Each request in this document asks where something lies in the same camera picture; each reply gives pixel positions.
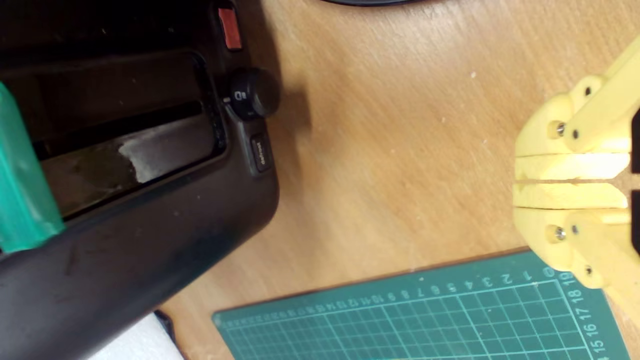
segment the green handle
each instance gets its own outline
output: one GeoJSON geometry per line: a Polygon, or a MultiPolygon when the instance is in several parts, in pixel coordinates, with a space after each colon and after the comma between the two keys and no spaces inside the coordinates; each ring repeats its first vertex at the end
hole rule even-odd
{"type": "Polygon", "coordinates": [[[20,110],[0,83],[0,249],[33,249],[64,228],[20,110]]]}

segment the green cutting mat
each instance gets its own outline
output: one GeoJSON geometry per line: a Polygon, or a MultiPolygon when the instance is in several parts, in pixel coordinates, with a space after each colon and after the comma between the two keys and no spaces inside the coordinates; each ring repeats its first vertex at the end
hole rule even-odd
{"type": "Polygon", "coordinates": [[[236,360],[628,360],[600,290],[532,252],[222,311],[236,360]]]}

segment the wooden table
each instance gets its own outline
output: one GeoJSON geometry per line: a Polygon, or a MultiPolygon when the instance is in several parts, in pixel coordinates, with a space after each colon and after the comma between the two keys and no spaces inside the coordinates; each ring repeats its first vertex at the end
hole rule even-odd
{"type": "Polygon", "coordinates": [[[280,208],[163,307],[190,360],[232,358],[215,310],[523,247],[518,132],[640,34],[633,0],[262,2],[240,1],[241,18],[284,83],[269,120],[280,208]]]}

